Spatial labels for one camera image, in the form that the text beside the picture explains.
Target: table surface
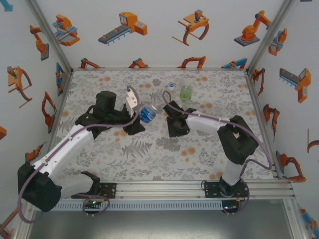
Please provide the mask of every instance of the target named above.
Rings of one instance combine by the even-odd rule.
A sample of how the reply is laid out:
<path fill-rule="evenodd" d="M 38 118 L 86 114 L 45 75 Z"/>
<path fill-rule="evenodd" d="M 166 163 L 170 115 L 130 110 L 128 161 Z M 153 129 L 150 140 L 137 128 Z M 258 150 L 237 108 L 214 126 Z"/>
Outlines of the table surface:
<path fill-rule="evenodd" d="M 193 87 L 186 108 L 195 108 L 219 118 L 240 115 L 262 141 L 255 110 L 243 71 L 76 71 L 59 122 L 56 144 L 69 132 L 76 119 L 95 104 L 101 91 L 117 94 L 115 109 L 120 110 L 126 97 L 126 85 L 132 85 L 142 105 L 152 103 L 169 82 Z M 122 128 L 102 132 L 72 159 L 60 178 L 89 171 L 102 181 L 162 181 L 218 179 L 227 158 L 220 140 L 205 132 L 191 130 L 183 137 L 170 138 L 166 114 L 162 109 L 145 132 L 128 136 Z M 250 157 L 267 165 L 258 147 Z M 271 171 L 250 163 L 244 179 L 272 179 Z"/>

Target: water bottle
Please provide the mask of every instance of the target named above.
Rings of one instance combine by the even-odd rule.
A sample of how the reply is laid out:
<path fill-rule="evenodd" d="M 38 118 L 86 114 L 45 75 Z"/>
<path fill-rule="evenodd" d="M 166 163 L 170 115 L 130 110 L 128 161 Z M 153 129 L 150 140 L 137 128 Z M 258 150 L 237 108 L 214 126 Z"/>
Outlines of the water bottle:
<path fill-rule="evenodd" d="M 169 92 L 169 94 L 170 94 L 170 101 L 174 101 L 175 98 L 176 98 L 176 91 L 177 91 L 177 89 L 176 89 L 176 84 L 170 82 L 170 83 L 168 84 L 168 86 L 167 86 L 167 90 L 168 90 L 168 92 Z"/>
<path fill-rule="evenodd" d="M 145 123 L 151 122 L 155 118 L 157 110 L 158 104 L 156 103 L 153 103 L 150 106 L 144 106 L 140 112 L 141 120 Z"/>

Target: green bottle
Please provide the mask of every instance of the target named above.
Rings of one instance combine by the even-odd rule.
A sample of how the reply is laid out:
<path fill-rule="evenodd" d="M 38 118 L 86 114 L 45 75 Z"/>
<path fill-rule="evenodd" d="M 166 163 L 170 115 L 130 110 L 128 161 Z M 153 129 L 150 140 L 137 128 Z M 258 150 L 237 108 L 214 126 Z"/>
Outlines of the green bottle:
<path fill-rule="evenodd" d="M 180 94 L 179 94 L 180 99 L 184 102 L 189 101 L 191 98 L 191 93 L 192 93 L 191 86 L 182 86 L 180 88 Z"/>

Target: gray floor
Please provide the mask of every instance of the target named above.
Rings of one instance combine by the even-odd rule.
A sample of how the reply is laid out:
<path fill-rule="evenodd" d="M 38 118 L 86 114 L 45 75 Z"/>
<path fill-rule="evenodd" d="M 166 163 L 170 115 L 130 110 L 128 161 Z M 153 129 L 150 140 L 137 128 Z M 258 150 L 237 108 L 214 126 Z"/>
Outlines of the gray floor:
<path fill-rule="evenodd" d="M 32 226 L 30 239 L 289 239 L 279 201 L 250 201 L 244 212 L 49 212 Z"/>

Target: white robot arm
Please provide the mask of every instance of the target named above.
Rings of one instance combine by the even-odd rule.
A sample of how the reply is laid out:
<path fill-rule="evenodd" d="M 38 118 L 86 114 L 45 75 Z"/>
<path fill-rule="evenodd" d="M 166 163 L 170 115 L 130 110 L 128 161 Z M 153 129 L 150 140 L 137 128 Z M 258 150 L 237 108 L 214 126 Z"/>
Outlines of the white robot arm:
<path fill-rule="evenodd" d="M 170 102 L 170 105 L 183 111 L 175 101 Z M 241 183 L 240 176 L 246 158 L 252 155 L 258 147 L 258 143 L 255 139 L 238 127 L 221 121 L 203 118 L 202 116 L 207 115 L 192 108 L 187 109 L 186 112 L 194 115 L 182 114 L 167 105 L 164 107 L 164 110 L 168 115 L 167 125 L 170 137 L 183 136 L 194 129 L 219 137 L 224 152 L 229 159 L 226 169 L 220 178 L 219 187 L 222 195 L 225 197 L 232 196 Z M 251 131 L 244 119 L 240 116 L 222 120 L 237 123 Z"/>
<path fill-rule="evenodd" d="M 86 145 L 102 131 L 109 129 L 100 126 L 84 127 L 94 124 L 124 125 L 132 121 L 136 114 L 134 108 L 137 106 L 137 99 L 132 91 L 127 91 L 127 94 L 126 104 L 121 111 L 118 111 L 114 109 L 115 93 L 108 91 L 98 93 L 95 105 L 76 120 L 76 125 L 49 153 L 32 165 L 26 163 L 21 166 L 18 170 L 19 193 L 30 175 L 38 170 L 25 188 L 22 198 L 42 211 L 48 212 L 63 198 L 78 193 L 98 195 L 100 178 L 89 172 L 82 172 L 70 179 L 59 179 L 57 175 Z M 134 135 L 145 131 L 145 128 L 140 124 L 140 118 L 137 116 L 136 120 L 123 127 L 123 130 L 128 135 Z"/>

